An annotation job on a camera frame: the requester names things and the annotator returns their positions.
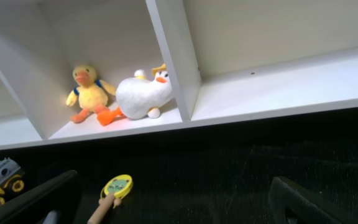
stuffed animal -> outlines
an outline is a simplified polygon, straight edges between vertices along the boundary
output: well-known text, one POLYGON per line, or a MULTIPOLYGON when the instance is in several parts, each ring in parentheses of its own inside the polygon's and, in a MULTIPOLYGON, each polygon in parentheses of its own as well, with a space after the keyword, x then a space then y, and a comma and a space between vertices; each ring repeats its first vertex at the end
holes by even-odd
POLYGON ((78 99, 82 108, 79 114, 73 115, 71 120, 74 123, 83 122, 91 112, 99 114, 102 111, 109 111, 107 108, 108 96, 105 89, 113 96, 116 89, 103 80, 96 79, 96 70, 88 65, 80 65, 74 68, 73 78, 78 84, 68 95, 66 104, 73 106, 78 99))
POLYGON ((112 123, 116 116, 125 115, 129 119, 141 119, 144 116, 158 118, 159 108, 173 98, 172 87, 165 64, 153 68, 154 81, 145 79, 145 72, 138 70, 135 78, 123 80, 116 92, 117 109, 102 111, 98 120, 103 126, 112 123))

yellow duck plush toy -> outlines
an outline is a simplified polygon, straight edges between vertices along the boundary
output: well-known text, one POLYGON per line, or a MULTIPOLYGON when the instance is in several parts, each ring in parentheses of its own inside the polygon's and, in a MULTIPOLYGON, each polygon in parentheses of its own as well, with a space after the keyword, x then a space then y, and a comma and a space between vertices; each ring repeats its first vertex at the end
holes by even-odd
POLYGON ((113 96, 116 95, 116 89, 103 80, 96 79, 96 70, 88 65, 80 65, 74 68, 73 78, 78 87, 68 95, 66 104, 73 106, 78 100, 82 108, 79 114, 73 115, 71 120, 74 123, 83 122, 91 112, 99 114, 107 108, 108 96, 103 89, 113 96))

duck's head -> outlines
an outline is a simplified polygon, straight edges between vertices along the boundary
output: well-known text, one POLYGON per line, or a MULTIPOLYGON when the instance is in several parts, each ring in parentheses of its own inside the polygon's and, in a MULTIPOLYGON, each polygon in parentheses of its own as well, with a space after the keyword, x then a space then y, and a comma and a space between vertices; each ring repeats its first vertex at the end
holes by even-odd
POLYGON ((80 86, 90 86, 96 80, 96 70, 89 65, 79 65, 74 68, 73 78, 80 86))
POLYGON ((167 67, 165 66, 165 64, 161 65, 160 67, 153 68, 152 73, 155 77, 154 81, 159 83, 166 83, 168 85, 171 84, 168 76, 167 67))

orange foot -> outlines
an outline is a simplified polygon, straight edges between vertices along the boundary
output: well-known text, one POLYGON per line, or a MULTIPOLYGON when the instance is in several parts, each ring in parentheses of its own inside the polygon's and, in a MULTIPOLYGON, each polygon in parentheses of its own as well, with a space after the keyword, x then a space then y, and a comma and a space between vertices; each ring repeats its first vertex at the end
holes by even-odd
POLYGON ((106 126, 116 118, 117 114, 114 111, 101 111, 98 114, 98 121, 101 125, 106 126))
POLYGON ((76 114, 76 115, 73 115, 71 116, 71 121, 78 124, 78 123, 81 123, 85 120, 86 116, 83 116, 81 114, 76 114))

white goose plush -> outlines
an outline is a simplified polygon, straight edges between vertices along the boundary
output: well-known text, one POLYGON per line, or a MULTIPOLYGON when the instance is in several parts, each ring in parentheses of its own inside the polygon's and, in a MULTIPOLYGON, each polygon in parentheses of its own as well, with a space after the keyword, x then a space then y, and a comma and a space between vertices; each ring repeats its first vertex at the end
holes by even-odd
POLYGON ((172 87, 165 64, 153 68, 152 73, 153 81, 145 79, 144 70, 137 70, 135 78, 120 82, 116 91, 117 109, 100 113, 99 122, 105 126, 121 115, 129 119, 141 119, 146 115, 158 118, 159 108, 173 98, 172 87))

